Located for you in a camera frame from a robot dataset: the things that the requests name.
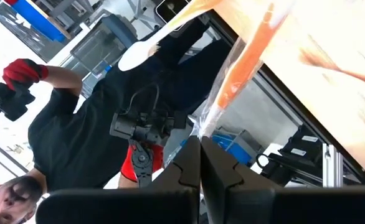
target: hand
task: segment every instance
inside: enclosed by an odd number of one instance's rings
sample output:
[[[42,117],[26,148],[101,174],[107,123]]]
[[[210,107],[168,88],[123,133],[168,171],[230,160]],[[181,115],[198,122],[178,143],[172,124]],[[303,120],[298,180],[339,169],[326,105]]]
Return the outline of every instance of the hand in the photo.
[[[2,79],[15,90],[12,81],[19,83],[38,83],[48,77],[48,69],[30,59],[17,59],[4,68]]]

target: blue box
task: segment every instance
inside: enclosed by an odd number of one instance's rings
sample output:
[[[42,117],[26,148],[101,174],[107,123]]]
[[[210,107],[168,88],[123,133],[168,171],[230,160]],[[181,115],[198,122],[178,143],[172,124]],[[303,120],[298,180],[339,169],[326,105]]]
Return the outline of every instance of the blue box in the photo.
[[[212,140],[217,143],[221,148],[227,150],[227,152],[233,155],[241,164],[246,165],[252,159],[252,157],[238,143],[232,142],[234,139],[231,138],[229,135],[214,134],[212,136]]]
[[[19,13],[32,27],[37,29],[50,40],[57,40],[62,42],[65,36],[59,31],[50,21],[41,15],[33,6],[26,0],[18,0],[11,6],[17,13]]]

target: transparent plastic wrap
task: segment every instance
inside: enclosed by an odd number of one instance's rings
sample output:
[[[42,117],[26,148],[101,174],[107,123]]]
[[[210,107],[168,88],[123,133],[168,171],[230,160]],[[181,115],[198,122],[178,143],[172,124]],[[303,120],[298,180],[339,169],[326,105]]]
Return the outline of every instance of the transparent plastic wrap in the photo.
[[[217,75],[206,104],[194,122],[191,135],[211,137],[217,121],[232,103],[263,62],[267,45],[287,17],[295,0],[256,1],[248,0],[247,7],[253,11],[253,26],[247,28],[246,40],[239,38]],[[177,148],[167,160],[169,163],[178,153]]]

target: black t-shirt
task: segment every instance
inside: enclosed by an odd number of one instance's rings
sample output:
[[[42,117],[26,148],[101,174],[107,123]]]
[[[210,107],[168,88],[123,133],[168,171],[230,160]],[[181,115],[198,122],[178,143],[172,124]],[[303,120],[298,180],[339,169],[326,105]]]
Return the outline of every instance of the black t-shirt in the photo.
[[[102,188],[120,171],[128,141],[109,134],[112,117],[128,106],[134,92],[157,78],[142,68],[113,68],[75,114],[78,97],[68,90],[53,90],[28,134],[35,168],[47,177],[50,192]],[[148,95],[140,94],[137,101],[146,101]]]

